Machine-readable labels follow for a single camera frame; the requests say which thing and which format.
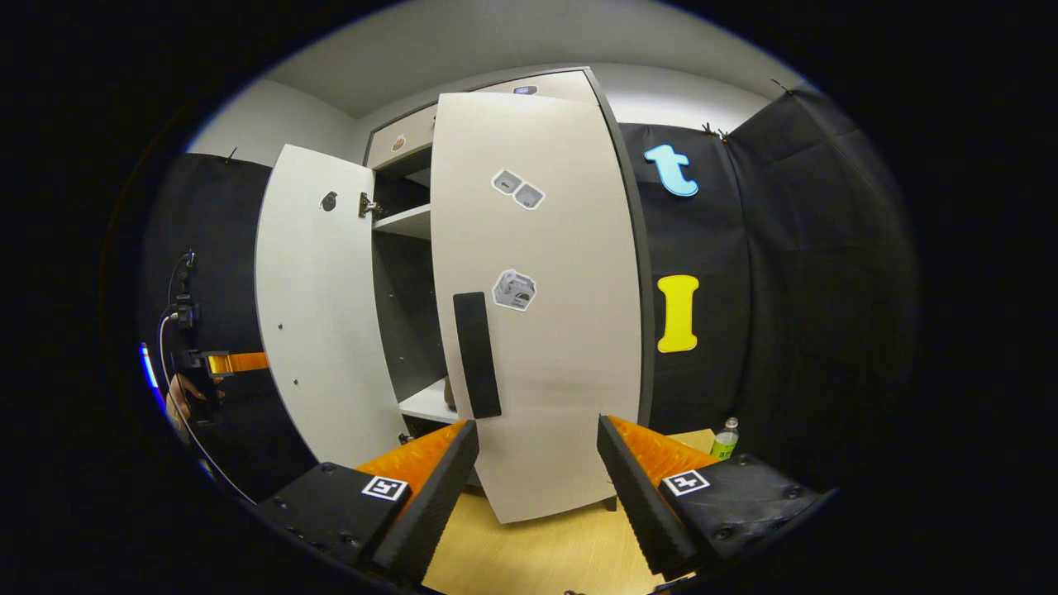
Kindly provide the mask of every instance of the drawer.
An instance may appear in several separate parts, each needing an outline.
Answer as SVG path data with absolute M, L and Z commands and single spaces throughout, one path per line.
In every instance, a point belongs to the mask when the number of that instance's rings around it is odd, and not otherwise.
M 436 114 L 437 104 L 434 104 L 375 132 L 371 137 L 371 148 L 367 152 L 367 163 L 364 165 L 370 169 L 378 169 L 405 156 L 428 148 L 434 143 Z
M 476 89 L 474 92 L 513 93 L 514 89 L 528 86 L 536 87 L 536 92 L 534 93 L 536 95 L 599 105 L 599 98 L 596 97 L 595 91 L 591 89 L 591 84 L 588 83 L 588 77 L 584 75 L 583 70 L 555 72 L 553 74 L 542 74 L 540 76 L 518 78 L 517 80 L 508 80 L 499 85 Z

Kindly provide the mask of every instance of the white wall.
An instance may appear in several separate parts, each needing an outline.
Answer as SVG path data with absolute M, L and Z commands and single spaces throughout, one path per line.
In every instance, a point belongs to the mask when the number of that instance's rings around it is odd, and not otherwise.
M 462 78 L 376 110 L 357 120 L 344 159 L 362 163 L 371 130 L 437 100 L 440 93 L 464 91 L 505 77 L 517 78 L 533 71 L 566 66 L 591 68 L 618 122 L 665 124 L 698 130 L 708 122 L 714 130 L 719 128 L 728 132 L 770 103 L 767 97 L 718 80 L 661 68 L 623 64 L 537 65 Z
M 292 144 L 346 158 L 357 121 L 297 89 L 261 79 L 219 111 L 187 147 L 187 152 L 227 157 L 275 166 L 282 145 Z

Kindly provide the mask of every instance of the bottle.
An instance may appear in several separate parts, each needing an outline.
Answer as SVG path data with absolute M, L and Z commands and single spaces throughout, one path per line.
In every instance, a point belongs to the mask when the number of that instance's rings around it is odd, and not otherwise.
M 727 461 L 731 457 L 736 441 L 738 441 L 738 419 L 729 417 L 724 423 L 724 430 L 716 434 L 716 439 L 713 441 L 713 448 L 709 454 L 720 461 Z

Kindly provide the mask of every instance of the floor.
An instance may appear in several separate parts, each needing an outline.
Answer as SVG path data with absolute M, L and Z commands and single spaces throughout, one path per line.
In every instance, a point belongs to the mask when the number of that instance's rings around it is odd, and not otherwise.
M 709 452 L 713 432 L 674 438 Z M 422 583 L 448 595 L 645 595 L 652 575 L 618 501 L 501 525 L 480 491 L 459 497 Z

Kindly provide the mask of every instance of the door handle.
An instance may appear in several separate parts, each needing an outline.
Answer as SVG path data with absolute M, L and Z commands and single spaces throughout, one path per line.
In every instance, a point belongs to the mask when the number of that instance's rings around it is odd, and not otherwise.
M 489 317 L 485 308 L 485 293 L 455 293 L 452 305 L 456 314 L 456 336 L 462 359 L 467 396 L 475 419 L 498 417 L 499 389 L 496 386 L 496 367 L 492 361 L 492 340 L 489 338 Z

